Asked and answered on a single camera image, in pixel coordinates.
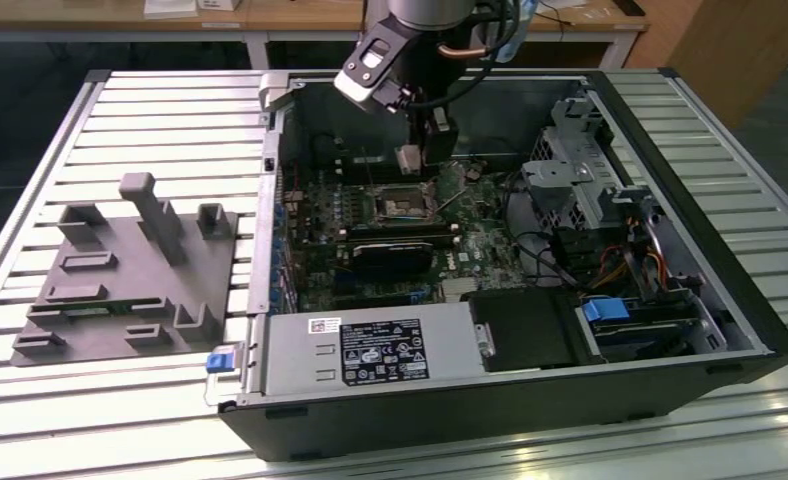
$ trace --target green circuit board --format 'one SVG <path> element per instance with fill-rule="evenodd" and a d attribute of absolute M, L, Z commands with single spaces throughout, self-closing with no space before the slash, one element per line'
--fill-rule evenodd
<path fill-rule="evenodd" d="M 467 161 L 451 162 L 432 180 L 418 185 L 346 186 L 327 182 L 319 175 L 319 181 L 302 195 L 291 220 L 291 241 L 302 270 L 298 277 L 303 279 L 298 285 L 299 310 L 387 306 L 387 300 L 439 303 L 444 301 L 446 279 L 470 277 L 479 289 L 523 285 L 518 259 L 496 215 L 504 176 L 479 175 Z M 408 203 L 400 208 L 400 199 L 407 202 L 418 196 L 424 198 L 427 212 L 410 209 Z M 383 213 L 394 211 L 396 216 L 380 214 L 383 204 Z M 343 281 L 350 276 L 348 268 L 342 266 L 350 247 L 338 243 L 338 230 L 347 225 L 360 228 L 410 222 L 455 224 L 458 228 L 452 248 L 434 250 L 428 271 L 395 282 Z"/>

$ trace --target sticker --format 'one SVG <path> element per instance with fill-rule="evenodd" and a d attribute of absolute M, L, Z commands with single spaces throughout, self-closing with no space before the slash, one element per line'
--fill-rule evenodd
<path fill-rule="evenodd" d="M 430 378 L 416 318 L 340 325 L 340 352 L 350 387 Z"/>
<path fill-rule="evenodd" d="M 239 23 L 202 23 L 202 28 L 239 28 Z"/>
<path fill-rule="evenodd" d="M 340 317 L 308 318 L 308 333 L 336 333 Z"/>

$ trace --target desk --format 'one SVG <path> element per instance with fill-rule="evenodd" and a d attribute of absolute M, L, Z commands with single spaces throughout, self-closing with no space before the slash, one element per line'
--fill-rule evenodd
<path fill-rule="evenodd" d="M 354 41 L 358 38 L 362 0 L 251 0 L 247 10 L 246 43 L 255 68 L 270 68 L 268 42 Z M 607 43 L 599 67 L 622 68 L 634 40 L 649 27 L 646 17 L 629 17 L 611 0 L 590 0 L 587 5 L 559 10 L 559 18 L 572 25 L 563 28 L 563 42 Z M 534 17 L 527 42 L 558 42 L 555 20 Z"/>
<path fill-rule="evenodd" d="M 145 20 L 144 0 L 0 0 L 0 42 L 242 42 L 250 4 Z"/>
<path fill-rule="evenodd" d="M 197 17 L 145 20 L 144 0 L 0 0 L 0 42 L 236 41 L 251 65 L 270 68 L 266 45 L 274 41 L 354 41 L 360 0 L 244 0 L 234 12 L 199 11 Z M 559 11 L 563 42 L 608 44 L 600 67 L 619 68 L 649 23 L 627 17 L 611 0 L 590 0 Z M 527 42 L 556 42 L 554 20 L 536 17 Z"/>

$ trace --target slatted metal surface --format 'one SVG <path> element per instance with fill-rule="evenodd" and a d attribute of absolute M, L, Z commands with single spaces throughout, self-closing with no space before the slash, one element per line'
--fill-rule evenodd
<path fill-rule="evenodd" d="M 92 200 L 107 216 L 132 214 L 113 182 L 136 169 L 161 180 L 156 193 L 179 212 L 218 201 L 242 214 L 226 336 L 240 334 L 260 171 L 258 78 L 115 73 L 92 96 L 0 273 L 0 478 L 788 478 L 788 367 L 665 418 L 267 465 L 203 401 L 204 354 L 4 365 L 61 240 L 61 206 Z M 659 75 L 611 79 L 788 323 L 788 205 Z"/>

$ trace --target blue tab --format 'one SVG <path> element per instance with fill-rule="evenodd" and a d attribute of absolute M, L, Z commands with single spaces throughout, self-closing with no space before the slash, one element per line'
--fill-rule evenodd
<path fill-rule="evenodd" d="M 234 352 L 211 353 L 207 356 L 207 373 L 224 373 L 234 371 Z"/>
<path fill-rule="evenodd" d="M 629 310 L 620 298 L 594 298 L 583 305 L 583 316 L 588 322 L 627 320 Z"/>

